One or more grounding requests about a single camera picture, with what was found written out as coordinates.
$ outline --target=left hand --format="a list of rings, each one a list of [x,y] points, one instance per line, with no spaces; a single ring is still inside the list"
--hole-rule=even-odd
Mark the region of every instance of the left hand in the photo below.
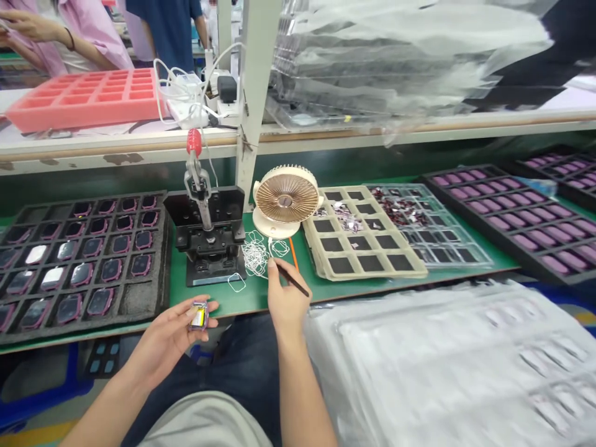
[[[153,390],[174,369],[184,352],[195,341],[207,341],[207,331],[189,331],[188,325],[195,316],[191,311],[194,301],[207,301],[208,295],[199,295],[163,312],[147,328],[122,371],[134,377],[146,391]],[[209,302],[209,312],[219,307],[217,301]],[[217,320],[209,317],[208,327],[217,327]]]
[[[33,42],[60,41],[63,31],[65,31],[58,22],[44,19],[28,11],[17,9],[0,11],[0,19],[6,20],[6,24],[10,28]]]

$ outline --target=bracelet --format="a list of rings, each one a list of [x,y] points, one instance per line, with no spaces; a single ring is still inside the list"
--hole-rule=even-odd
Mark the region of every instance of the bracelet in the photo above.
[[[66,47],[66,48],[68,49],[68,51],[74,51],[75,50],[75,40],[73,38],[73,35],[71,34],[70,29],[68,29],[66,27],[64,27],[64,29],[66,30],[66,32],[68,32],[68,35],[70,36],[70,43],[73,44],[72,48],[68,48],[68,47]]]

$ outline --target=hand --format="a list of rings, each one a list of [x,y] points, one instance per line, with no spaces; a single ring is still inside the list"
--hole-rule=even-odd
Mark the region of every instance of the hand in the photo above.
[[[4,19],[9,28],[18,31],[33,42],[52,42],[64,40],[66,32],[58,22],[44,19],[37,14],[11,9],[0,11],[0,19]]]
[[[278,265],[283,267],[288,275],[309,292],[308,297],[292,284],[286,287],[281,286]],[[298,270],[284,260],[269,258],[268,269],[269,311],[271,312],[275,332],[278,336],[278,342],[301,340],[302,322],[309,309],[312,292],[306,281],[304,281],[304,278],[298,273]]]
[[[208,295],[190,298],[154,319],[122,370],[134,377],[136,383],[147,391],[159,385],[195,341],[209,339],[207,331],[188,330],[188,325],[196,314],[191,311],[192,302],[207,299]],[[218,307],[217,301],[209,302],[209,312]],[[217,327],[217,320],[209,318],[208,327]]]

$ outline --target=blue shirt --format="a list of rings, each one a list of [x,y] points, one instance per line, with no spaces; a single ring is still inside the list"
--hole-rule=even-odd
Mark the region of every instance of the blue shirt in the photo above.
[[[157,57],[168,68],[194,71],[189,19],[203,15],[200,0],[127,0],[126,9],[147,22]]]

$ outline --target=pink silicone tray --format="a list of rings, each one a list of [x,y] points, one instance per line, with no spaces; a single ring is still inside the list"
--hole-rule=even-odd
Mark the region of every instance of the pink silicone tray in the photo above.
[[[15,102],[6,117],[22,133],[155,119],[155,83],[152,68],[65,74]]]

